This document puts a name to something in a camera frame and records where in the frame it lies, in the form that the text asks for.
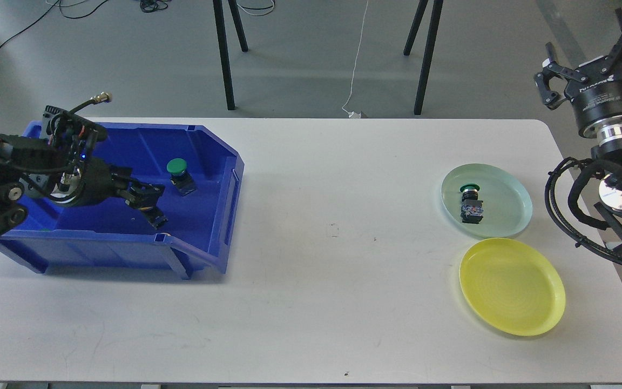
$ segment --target gray floor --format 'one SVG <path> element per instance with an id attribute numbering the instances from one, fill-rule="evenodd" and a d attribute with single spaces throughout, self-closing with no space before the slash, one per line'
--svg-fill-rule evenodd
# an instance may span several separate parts
<path id="1" fill-rule="evenodd" d="M 66 13 L 83 15 L 98 3 L 88 0 Z M 0 132 L 20 133 L 39 120 L 45 104 L 71 108 L 99 91 L 111 91 L 114 102 L 91 106 L 85 116 L 346 117 L 340 107 L 350 90 L 366 1 L 277 3 L 266 17 L 242 14 L 247 53 L 238 50 L 225 12 L 235 111 L 225 106 L 210 2 L 174 0 L 168 10 L 144 14 L 136 0 L 113 0 L 80 20 L 52 10 L 0 51 Z M 532 76 L 548 41 L 568 66 L 607 53 L 619 35 L 613 10 L 620 5 L 447 0 L 418 117 L 538 119 L 548 124 L 563 155 L 588 157 L 595 141 L 577 136 L 568 104 L 556 111 L 542 106 Z M 48 7 L 43 0 L 0 0 L 0 42 Z M 370 0 L 348 110 L 372 118 L 415 117 L 425 26 L 413 54 L 402 55 L 415 7 L 415 0 Z M 562 88 L 560 82 L 554 86 Z"/>

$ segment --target table leg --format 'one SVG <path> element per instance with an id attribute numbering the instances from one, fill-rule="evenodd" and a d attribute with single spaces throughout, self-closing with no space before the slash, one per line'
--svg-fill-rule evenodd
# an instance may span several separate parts
<path id="1" fill-rule="evenodd" d="M 417 86 L 417 100 L 414 102 L 415 115 L 422 114 L 424 95 L 425 93 L 427 93 L 427 82 L 429 81 L 431 60 L 434 58 L 436 34 L 438 33 L 438 24 L 440 22 L 440 14 L 442 8 L 443 0 L 434 0 L 434 9 L 431 11 L 431 21 L 429 24 L 429 35 L 427 36 L 427 47 L 425 48 L 424 61 L 422 62 L 422 73 L 419 76 L 419 84 Z"/>
<path id="2" fill-rule="evenodd" d="M 232 11 L 232 19 L 234 20 L 234 29 L 236 29 L 236 36 L 239 38 L 239 45 L 241 51 L 249 51 L 249 45 L 246 44 L 246 36 L 244 35 L 244 27 L 241 25 L 241 17 L 239 16 L 239 7 L 236 4 L 236 0 L 227 0 L 229 3 L 229 10 Z"/>
<path id="3" fill-rule="evenodd" d="M 414 14 L 414 20 L 412 20 L 412 27 L 409 29 L 409 35 L 407 35 L 407 43 L 405 43 L 404 51 L 402 51 L 402 54 L 404 55 L 409 55 L 410 52 L 412 52 L 414 38 L 417 36 L 419 26 L 422 24 L 424 11 L 427 9 L 428 3 L 429 0 L 419 0 L 419 5 L 417 5 L 417 12 Z"/>
<path id="4" fill-rule="evenodd" d="M 213 0 L 215 12 L 215 29 L 218 33 L 218 46 L 220 46 L 220 62 L 222 63 L 222 81 L 225 83 L 225 98 L 227 109 L 233 111 L 234 90 L 232 89 L 232 72 L 229 69 L 229 51 L 227 50 L 227 34 L 225 32 L 225 15 L 222 11 L 222 0 Z"/>

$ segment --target green push button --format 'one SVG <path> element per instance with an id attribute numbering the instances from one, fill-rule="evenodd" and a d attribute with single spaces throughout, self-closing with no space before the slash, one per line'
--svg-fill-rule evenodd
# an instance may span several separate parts
<path id="1" fill-rule="evenodd" d="M 182 158 L 175 158 L 167 163 L 167 172 L 171 175 L 178 176 L 186 170 L 186 162 Z"/>

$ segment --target scuff mark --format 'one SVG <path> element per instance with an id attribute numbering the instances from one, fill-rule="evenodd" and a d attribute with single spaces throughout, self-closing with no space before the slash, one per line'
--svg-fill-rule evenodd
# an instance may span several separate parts
<path id="1" fill-rule="evenodd" d="M 99 335 L 99 340 L 97 340 L 96 346 L 93 348 L 93 357 L 97 352 L 99 344 L 102 343 L 102 338 L 104 338 L 104 321 L 102 322 L 102 333 Z"/>

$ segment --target cable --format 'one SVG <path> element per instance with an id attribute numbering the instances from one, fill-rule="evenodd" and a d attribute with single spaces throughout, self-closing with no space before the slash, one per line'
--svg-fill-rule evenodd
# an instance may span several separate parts
<path id="1" fill-rule="evenodd" d="M 352 98 L 352 91 L 354 89 L 354 74 L 355 74 L 355 71 L 356 71 L 356 60 L 359 59 L 359 51 L 361 49 L 361 38 L 363 37 L 363 25 L 366 22 L 366 11 L 367 10 L 368 10 L 368 0 L 366 0 L 366 8 L 363 10 L 363 19 L 361 20 L 361 32 L 359 34 L 359 45 L 356 47 L 355 67 L 352 69 L 352 82 L 350 82 L 350 96 L 348 96 L 347 101 L 345 101 L 345 104 L 340 107 L 348 115 L 352 115 L 352 113 L 350 113 L 350 111 L 346 110 L 345 106 L 347 106 L 347 104 L 350 102 L 350 99 Z"/>
<path id="2" fill-rule="evenodd" d="M 546 206 L 546 211 L 548 211 L 551 220 L 553 223 L 558 226 L 561 231 L 565 232 L 568 236 L 572 237 L 572 239 L 577 242 L 576 247 L 583 246 L 589 251 L 598 256 L 608 259 L 613 263 L 622 265 L 622 256 L 611 251 L 604 246 L 601 246 L 595 241 L 588 239 L 582 233 L 577 231 L 575 227 L 573 227 L 570 222 L 563 217 L 562 212 L 560 211 L 560 207 L 558 207 L 558 203 L 556 202 L 556 182 L 558 178 L 563 174 L 563 172 L 567 171 L 573 166 L 580 166 L 581 168 L 587 167 L 587 165 L 592 160 L 576 160 L 575 158 L 565 158 L 561 163 L 558 164 L 553 172 L 550 172 L 549 180 L 546 182 L 545 192 L 544 192 L 544 202 Z"/>
<path id="3" fill-rule="evenodd" d="M 275 0 L 270 0 L 270 5 L 268 7 L 262 7 L 262 8 L 244 7 L 243 5 L 239 5 L 238 3 L 237 3 L 237 6 L 239 8 L 241 8 L 241 10 L 244 11 L 244 13 L 247 14 L 247 15 L 251 15 L 251 16 L 265 16 L 265 15 L 269 15 L 270 12 L 273 12 L 275 10 Z M 265 10 L 269 10 L 269 11 L 268 12 L 264 12 L 262 14 L 252 14 L 248 10 L 252 10 L 252 11 L 265 11 Z"/>
<path id="4" fill-rule="evenodd" d="M 166 10 L 167 2 L 172 0 L 140 0 L 140 10 L 144 13 Z"/>
<path id="5" fill-rule="evenodd" d="M 101 2 L 100 4 L 97 5 L 97 7 L 95 7 L 91 12 L 87 13 L 86 15 L 83 16 L 67 16 L 64 15 L 64 7 L 59 7 L 59 13 L 62 14 L 63 17 L 66 17 L 66 19 L 83 19 L 84 17 L 88 17 L 89 15 L 93 15 L 94 12 L 97 11 L 97 8 L 100 8 L 102 6 L 102 4 L 109 2 L 109 0 L 103 0 L 103 2 Z"/>
<path id="6" fill-rule="evenodd" d="M 46 3 L 47 5 L 56 5 L 57 7 L 65 7 L 65 8 L 66 8 L 66 7 L 73 7 L 74 5 L 79 5 L 79 4 L 81 4 L 81 3 L 85 3 L 85 2 L 87 2 L 87 1 L 88 1 L 88 0 L 81 0 L 80 2 L 73 3 L 73 4 L 69 4 L 69 5 L 61 5 L 61 4 L 57 5 L 57 4 L 55 4 L 55 3 L 50 3 L 50 2 L 49 2 L 49 0 L 45 0 L 45 3 Z"/>
<path id="7" fill-rule="evenodd" d="M 14 34 L 12 37 L 10 37 L 9 39 L 5 40 L 3 44 L 0 44 L 0 49 L 2 49 L 2 47 L 4 47 L 5 44 L 7 44 L 11 39 L 14 39 L 15 37 L 19 36 L 20 34 L 24 33 L 27 31 L 27 29 L 29 29 L 30 27 L 33 27 L 33 25 L 35 25 L 37 22 L 41 21 L 43 17 L 47 16 L 47 14 L 50 13 L 50 11 L 52 10 L 52 8 L 57 6 L 57 3 L 61 3 L 62 0 L 57 0 L 54 5 L 52 5 L 52 7 L 49 7 L 49 9 L 47 9 L 45 11 L 44 14 L 42 14 L 41 17 L 37 18 L 36 21 L 32 22 L 30 25 L 28 25 L 28 27 L 25 27 L 25 29 L 20 30 L 19 32 L 16 32 L 16 34 Z"/>

